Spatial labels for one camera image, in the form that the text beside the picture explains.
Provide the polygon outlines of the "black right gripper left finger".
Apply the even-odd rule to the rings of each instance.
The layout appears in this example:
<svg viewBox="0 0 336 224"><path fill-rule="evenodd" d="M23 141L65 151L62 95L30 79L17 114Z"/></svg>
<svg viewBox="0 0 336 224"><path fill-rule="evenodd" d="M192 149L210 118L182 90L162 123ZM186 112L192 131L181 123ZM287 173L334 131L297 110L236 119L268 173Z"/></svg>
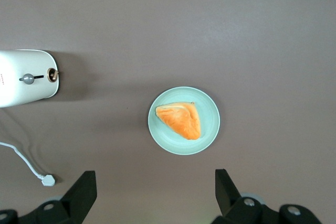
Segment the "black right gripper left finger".
<svg viewBox="0 0 336 224"><path fill-rule="evenodd" d="M96 201L96 172L85 171L59 200L50 200L32 212L18 216L1 210L1 223L83 223Z"/></svg>

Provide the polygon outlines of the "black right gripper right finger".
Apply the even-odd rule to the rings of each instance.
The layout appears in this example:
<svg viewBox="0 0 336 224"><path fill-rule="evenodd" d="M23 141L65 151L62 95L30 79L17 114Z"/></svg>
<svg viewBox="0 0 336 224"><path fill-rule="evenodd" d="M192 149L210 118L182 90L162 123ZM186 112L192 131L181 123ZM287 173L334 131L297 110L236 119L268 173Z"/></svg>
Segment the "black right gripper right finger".
<svg viewBox="0 0 336 224"><path fill-rule="evenodd" d="M308 208L282 205L274 211L251 196L242 196L225 169L215 171L215 196L221 215L213 223L320 223Z"/></svg>

